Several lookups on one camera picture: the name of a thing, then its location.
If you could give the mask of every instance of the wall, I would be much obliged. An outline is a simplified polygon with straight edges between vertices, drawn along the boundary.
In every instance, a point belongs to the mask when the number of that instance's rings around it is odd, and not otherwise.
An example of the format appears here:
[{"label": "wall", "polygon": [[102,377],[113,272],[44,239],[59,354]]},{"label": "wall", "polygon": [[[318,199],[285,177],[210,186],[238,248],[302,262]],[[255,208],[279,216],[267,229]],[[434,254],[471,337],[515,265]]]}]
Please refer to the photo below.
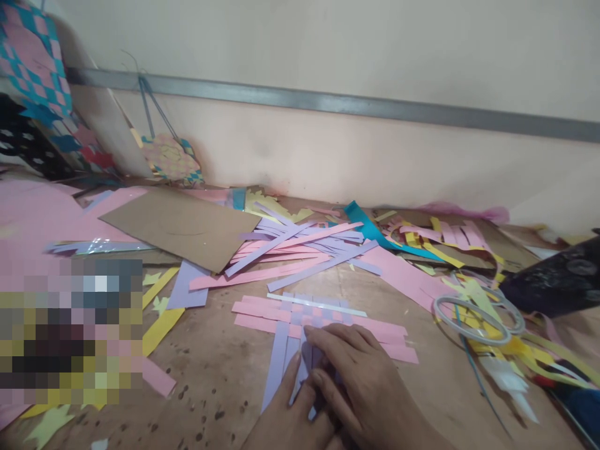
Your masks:
[{"label": "wall", "polygon": [[[96,61],[101,68],[123,70],[121,63],[126,63],[132,70],[129,57],[120,52],[124,48],[153,73],[324,91],[355,89],[369,95],[385,92],[405,99],[600,120],[598,89],[591,82],[599,74],[594,65],[600,59],[592,47],[597,31],[584,26],[597,11],[591,1],[563,4],[562,11],[554,1],[498,2],[482,9],[466,0],[454,2],[451,9],[439,1],[427,3],[426,10],[404,1],[389,1],[387,9],[378,9],[379,19],[391,16],[396,22],[375,20],[372,12],[365,12],[359,22],[355,1],[345,2],[347,8],[335,1],[307,2],[305,14],[294,9],[301,7],[296,2],[256,3],[255,16],[233,0],[179,0],[179,7],[170,10],[163,9],[166,2],[147,1],[143,7],[138,0],[118,7],[113,0],[54,0],[48,5],[54,4],[51,12],[59,21],[67,62],[79,67]],[[319,9],[323,5],[327,14]],[[382,5],[376,1],[373,8]],[[415,8],[419,14],[405,14]],[[469,24],[466,11],[472,12]],[[496,24],[502,18],[508,28],[504,33]],[[307,29],[300,36],[302,24]],[[389,37],[378,34],[381,28],[396,33],[393,45],[378,44]],[[366,30],[377,38],[371,39]],[[318,51],[315,34],[323,37],[322,46],[333,62]],[[362,39],[364,47],[359,45]],[[307,42],[312,44],[305,48]],[[287,46],[288,56],[280,44]],[[359,55],[371,66],[358,64]],[[308,62],[311,70],[305,67]],[[366,83],[369,71],[372,82]],[[139,95],[114,96],[140,133],[147,134]],[[600,221],[598,145],[158,97],[179,135],[192,142],[213,184],[265,184],[282,194],[340,203],[355,199],[363,206],[417,206],[435,200],[470,209],[503,205],[514,223],[545,222],[571,234],[585,233]],[[148,170],[108,89],[76,87],[74,99],[112,152],[129,158],[135,170]],[[160,129],[154,111],[153,118]]]}]

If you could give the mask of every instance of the checkered paper pattern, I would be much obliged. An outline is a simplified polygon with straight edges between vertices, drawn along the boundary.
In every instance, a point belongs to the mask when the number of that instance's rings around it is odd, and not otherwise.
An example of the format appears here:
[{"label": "checkered paper pattern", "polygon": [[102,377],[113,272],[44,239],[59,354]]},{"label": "checkered paper pattern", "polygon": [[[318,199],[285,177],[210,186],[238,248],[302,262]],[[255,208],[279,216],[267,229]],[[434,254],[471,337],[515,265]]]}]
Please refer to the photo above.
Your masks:
[{"label": "checkered paper pattern", "polygon": [[[0,6],[2,21],[2,44],[0,45],[0,68],[8,75],[13,86],[36,104],[47,106],[52,111],[69,116],[73,103],[67,83],[61,47],[54,22],[40,9],[24,2],[5,2]],[[51,75],[40,78],[24,64],[24,55],[18,54],[6,36],[4,26],[23,27],[42,42],[54,64],[48,67]]]}]

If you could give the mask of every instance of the cardboard sheet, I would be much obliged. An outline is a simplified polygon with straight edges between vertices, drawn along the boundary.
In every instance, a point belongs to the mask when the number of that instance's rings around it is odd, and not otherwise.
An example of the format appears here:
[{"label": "cardboard sheet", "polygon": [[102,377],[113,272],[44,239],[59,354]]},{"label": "cardboard sheet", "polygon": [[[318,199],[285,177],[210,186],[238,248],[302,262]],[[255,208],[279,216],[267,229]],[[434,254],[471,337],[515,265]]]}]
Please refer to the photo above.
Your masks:
[{"label": "cardboard sheet", "polygon": [[260,219],[173,191],[153,191],[100,217],[135,238],[220,273]]}]

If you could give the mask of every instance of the pink paper sheet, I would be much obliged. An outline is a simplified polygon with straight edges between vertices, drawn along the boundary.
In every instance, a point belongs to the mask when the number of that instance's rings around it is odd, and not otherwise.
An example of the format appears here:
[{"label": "pink paper sheet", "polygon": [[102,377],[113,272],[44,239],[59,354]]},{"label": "pink paper sheet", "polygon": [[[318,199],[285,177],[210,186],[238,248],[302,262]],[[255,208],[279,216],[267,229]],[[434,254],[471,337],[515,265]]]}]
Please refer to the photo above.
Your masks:
[{"label": "pink paper sheet", "polygon": [[427,275],[422,270],[398,258],[382,247],[375,247],[369,250],[361,260],[379,266],[382,270],[381,278],[386,283],[402,292],[429,312],[432,311],[434,299],[421,289],[422,286],[431,286],[436,291],[444,294],[452,294],[454,292],[440,279]]},{"label": "pink paper sheet", "polygon": [[316,264],[322,263],[323,261],[327,261],[328,259],[329,257],[323,255],[306,262],[297,262],[295,264],[288,264],[287,266],[272,267],[271,269],[241,273],[233,276],[230,279],[228,279],[228,277],[225,275],[218,278],[200,277],[192,280],[189,283],[189,290],[194,291],[196,289],[233,286],[235,284],[250,283],[252,281],[260,281],[278,276],[289,275],[296,272],[301,272]]},{"label": "pink paper sheet", "polygon": [[330,214],[331,216],[334,216],[334,217],[339,217],[341,215],[339,213],[339,211],[334,211],[333,209],[321,209],[321,208],[315,208],[314,206],[305,206],[305,208],[308,208],[311,211],[314,211],[315,213]]},{"label": "pink paper sheet", "polygon": [[156,392],[165,398],[169,396],[177,383],[167,372],[146,357],[142,364],[142,376]]},{"label": "pink paper sheet", "polygon": [[454,233],[454,238],[456,240],[456,245],[460,250],[468,250],[469,249],[469,241],[467,237],[463,234],[463,230],[458,225],[454,225],[452,227],[452,231]]}]

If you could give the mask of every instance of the woven paper decoration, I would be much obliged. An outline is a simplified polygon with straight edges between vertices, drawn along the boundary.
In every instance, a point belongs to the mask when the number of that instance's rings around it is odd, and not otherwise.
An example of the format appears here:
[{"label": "woven paper decoration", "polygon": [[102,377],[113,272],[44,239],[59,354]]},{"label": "woven paper decoration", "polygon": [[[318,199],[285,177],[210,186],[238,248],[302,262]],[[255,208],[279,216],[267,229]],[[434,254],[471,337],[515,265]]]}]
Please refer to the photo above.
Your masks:
[{"label": "woven paper decoration", "polygon": [[142,142],[146,159],[163,178],[178,181],[193,177],[200,171],[198,163],[172,136],[159,134],[154,139],[144,136]]},{"label": "woven paper decoration", "polygon": [[54,22],[25,2],[0,5],[0,68],[33,103],[66,117],[73,108]]}]

